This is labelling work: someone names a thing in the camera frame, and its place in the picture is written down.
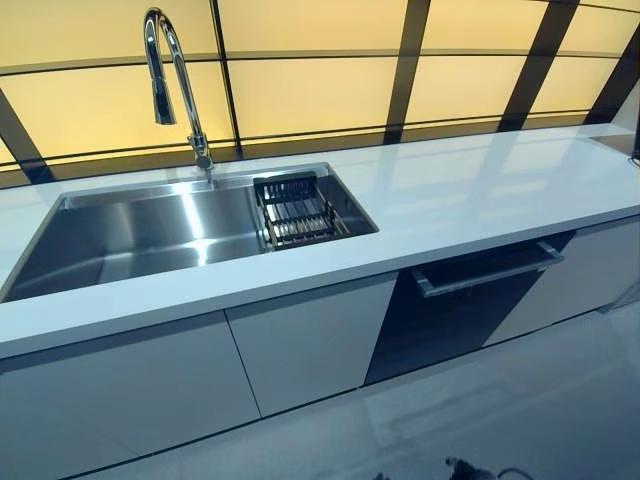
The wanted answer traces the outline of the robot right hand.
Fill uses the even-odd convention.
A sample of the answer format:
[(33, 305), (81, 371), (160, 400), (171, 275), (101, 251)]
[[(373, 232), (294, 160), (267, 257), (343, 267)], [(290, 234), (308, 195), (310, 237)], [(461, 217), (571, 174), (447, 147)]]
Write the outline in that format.
[(450, 480), (476, 480), (482, 477), (476, 467), (461, 458), (446, 457), (445, 464), (451, 468)]

